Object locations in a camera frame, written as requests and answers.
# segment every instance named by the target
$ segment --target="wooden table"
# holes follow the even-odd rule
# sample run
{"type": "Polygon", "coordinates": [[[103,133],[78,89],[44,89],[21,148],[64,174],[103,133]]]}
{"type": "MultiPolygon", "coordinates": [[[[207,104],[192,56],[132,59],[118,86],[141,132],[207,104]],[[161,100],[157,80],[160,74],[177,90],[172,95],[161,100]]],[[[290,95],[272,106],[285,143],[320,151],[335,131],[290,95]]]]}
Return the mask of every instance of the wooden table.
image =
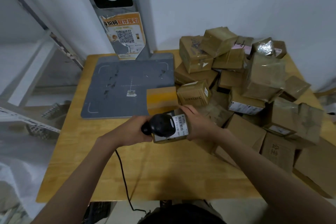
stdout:
{"type": "MultiPolygon", "coordinates": [[[[177,67],[178,50],[172,52],[177,67]]],[[[100,135],[126,119],[84,120],[80,117],[86,92],[99,57],[88,56],[53,156],[44,176],[37,202],[47,202],[87,155],[100,135]]],[[[289,55],[286,71],[302,77],[289,55]]],[[[317,108],[321,105],[308,90],[299,100],[317,108]]],[[[336,145],[336,130],[325,115],[321,136],[336,145]]],[[[194,142],[141,143],[118,149],[132,200],[260,197],[242,171],[208,154],[194,142]]],[[[92,201],[126,200],[117,156],[113,154],[98,182],[92,201]]]]}

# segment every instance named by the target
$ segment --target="person's left hand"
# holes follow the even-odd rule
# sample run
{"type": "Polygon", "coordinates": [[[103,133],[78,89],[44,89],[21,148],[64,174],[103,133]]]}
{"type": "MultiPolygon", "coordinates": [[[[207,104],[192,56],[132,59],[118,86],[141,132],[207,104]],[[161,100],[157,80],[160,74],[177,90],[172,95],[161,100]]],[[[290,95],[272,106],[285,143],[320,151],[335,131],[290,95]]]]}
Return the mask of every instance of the person's left hand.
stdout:
{"type": "Polygon", "coordinates": [[[103,141],[107,147],[115,149],[126,145],[151,142],[153,137],[141,132],[141,126],[150,118],[151,116],[133,116],[119,127],[98,137],[97,141],[103,141]]]}

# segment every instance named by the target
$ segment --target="barcode scanner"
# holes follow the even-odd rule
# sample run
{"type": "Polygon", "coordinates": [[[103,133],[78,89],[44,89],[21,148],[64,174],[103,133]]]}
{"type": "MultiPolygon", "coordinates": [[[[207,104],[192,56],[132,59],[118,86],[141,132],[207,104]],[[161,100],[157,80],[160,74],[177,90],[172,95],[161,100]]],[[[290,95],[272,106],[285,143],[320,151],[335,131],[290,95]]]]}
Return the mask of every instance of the barcode scanner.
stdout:
{"type": "Polygon", "coordinates": [[[160,137],[169,137],[175,134],[176,127],[173,118],[169,114],[159,113],[146,121],[141,127],[145,135],[155,134],[160,137]]]}

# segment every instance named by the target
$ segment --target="qr code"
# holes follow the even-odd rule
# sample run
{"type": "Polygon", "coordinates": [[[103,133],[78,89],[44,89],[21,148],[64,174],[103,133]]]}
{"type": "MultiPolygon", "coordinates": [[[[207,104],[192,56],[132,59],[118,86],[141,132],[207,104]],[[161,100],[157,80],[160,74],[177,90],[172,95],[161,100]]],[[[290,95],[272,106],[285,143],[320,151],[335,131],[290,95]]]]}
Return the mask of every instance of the qr code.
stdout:
{"type": "Polygon", "coordinates": [[[117,33],[120,43],[134,43],[134,38],[130,29],[116,30],[115,32],[117,33]]]}

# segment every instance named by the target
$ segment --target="gray scanning platform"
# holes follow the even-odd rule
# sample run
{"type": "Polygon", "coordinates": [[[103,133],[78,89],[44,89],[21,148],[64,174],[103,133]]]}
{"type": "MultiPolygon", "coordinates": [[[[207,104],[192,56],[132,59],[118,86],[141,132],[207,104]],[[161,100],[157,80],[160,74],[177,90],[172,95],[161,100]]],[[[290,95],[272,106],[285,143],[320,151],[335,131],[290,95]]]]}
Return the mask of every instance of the gray scanning platform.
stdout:
{"type": "Polygon", "coordinates": [[[81,117],[149,115],[146,90],[171,86],[174,86],[172,53],[154,54],[149,60],[101,57],[94,69],[81,117]]]}

